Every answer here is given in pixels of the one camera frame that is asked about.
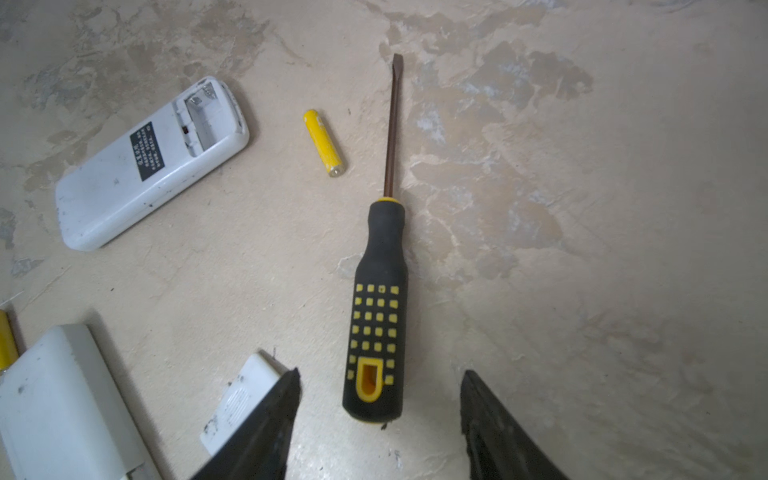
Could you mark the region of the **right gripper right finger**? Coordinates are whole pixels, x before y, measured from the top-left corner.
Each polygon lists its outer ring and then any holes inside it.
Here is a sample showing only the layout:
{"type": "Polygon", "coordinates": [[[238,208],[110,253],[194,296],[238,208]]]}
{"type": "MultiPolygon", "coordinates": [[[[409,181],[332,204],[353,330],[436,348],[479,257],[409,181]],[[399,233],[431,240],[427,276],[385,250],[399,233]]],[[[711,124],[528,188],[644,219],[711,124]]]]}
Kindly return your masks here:
{"type": "Polygon", "coordinates": [[[473,370],[463,375],[460,417],[471,480],[566,477],[473,370]]]}

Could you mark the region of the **white remote with red buttons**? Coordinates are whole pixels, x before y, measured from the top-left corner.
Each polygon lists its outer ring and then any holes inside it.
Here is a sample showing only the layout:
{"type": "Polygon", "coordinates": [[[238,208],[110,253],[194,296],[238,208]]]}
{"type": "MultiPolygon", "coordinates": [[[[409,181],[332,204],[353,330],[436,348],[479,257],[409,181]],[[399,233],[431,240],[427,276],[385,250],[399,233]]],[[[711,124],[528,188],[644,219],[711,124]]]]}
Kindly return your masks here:
{"type": "Polygon", "coordinates": [[[250,132],[229,86],[204,77],[56,184],[64,244],[96,250],[238,154],[250,132]]]}

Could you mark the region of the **yellow battery one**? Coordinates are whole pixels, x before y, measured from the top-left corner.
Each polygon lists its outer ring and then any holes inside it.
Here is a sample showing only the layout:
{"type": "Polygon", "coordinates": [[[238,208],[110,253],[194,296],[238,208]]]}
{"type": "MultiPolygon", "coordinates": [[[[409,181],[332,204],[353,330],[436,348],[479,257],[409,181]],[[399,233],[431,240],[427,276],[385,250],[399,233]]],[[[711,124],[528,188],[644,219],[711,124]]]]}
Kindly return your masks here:
{"type": "Polygon", "coordinates": [[[316,110],[310,109],[304,113],[303,120],[328,175],[331,178],[341,176],[345,172],[345,165],[322,116],[316,110]]]}

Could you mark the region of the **yellow battery two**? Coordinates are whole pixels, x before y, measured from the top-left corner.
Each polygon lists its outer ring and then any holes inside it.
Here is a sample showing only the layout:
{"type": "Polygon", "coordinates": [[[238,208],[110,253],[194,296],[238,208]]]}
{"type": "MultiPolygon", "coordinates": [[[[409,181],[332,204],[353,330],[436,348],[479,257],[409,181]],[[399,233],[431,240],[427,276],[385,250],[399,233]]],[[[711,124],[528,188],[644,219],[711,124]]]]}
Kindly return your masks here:
{"type": "Polygon", "coordinates": [[[8,314],[0,311],[0,371],[7,371],[19,358],[8,314]]]}

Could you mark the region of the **black yellow handled screwdriver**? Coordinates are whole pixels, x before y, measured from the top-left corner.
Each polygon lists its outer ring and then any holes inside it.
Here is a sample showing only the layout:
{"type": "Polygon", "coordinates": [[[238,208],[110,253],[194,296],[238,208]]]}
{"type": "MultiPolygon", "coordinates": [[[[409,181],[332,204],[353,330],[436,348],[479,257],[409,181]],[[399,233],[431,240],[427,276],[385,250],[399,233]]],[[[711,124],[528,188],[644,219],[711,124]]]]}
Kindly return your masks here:
{"type": "Polygon", "coordinates": [[[398,107],[404,58],[393,56],[382,197],[368,213],[368,239],[354,276],[342,405],[362,422],[399,418],[404,398],[408,268],[405,208],[395,198],[398,107]]]}

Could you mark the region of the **white remote with green buttons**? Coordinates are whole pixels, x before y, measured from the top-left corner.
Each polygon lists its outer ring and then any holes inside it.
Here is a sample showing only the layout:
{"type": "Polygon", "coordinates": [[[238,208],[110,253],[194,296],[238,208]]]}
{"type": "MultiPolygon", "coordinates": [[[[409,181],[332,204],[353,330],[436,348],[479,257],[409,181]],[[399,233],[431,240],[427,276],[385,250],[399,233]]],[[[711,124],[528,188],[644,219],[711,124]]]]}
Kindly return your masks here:
{"type": "Polygon", "coordinates": [[[51,328],[2,375],[1,439],[18,479],[160,476],[85,324],[51,328]]]}

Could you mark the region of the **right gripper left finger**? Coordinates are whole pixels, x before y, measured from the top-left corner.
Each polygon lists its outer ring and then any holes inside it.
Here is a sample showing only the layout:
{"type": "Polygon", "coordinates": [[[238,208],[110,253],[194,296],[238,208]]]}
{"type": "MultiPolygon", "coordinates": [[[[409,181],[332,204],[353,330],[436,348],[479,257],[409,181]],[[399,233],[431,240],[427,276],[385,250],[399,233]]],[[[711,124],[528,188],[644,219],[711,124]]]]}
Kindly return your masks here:
{"type": "Polygon", "coordinates": [[[299,370],[284,373],[193,479],[283,479],[301,393],[299,370]]]}

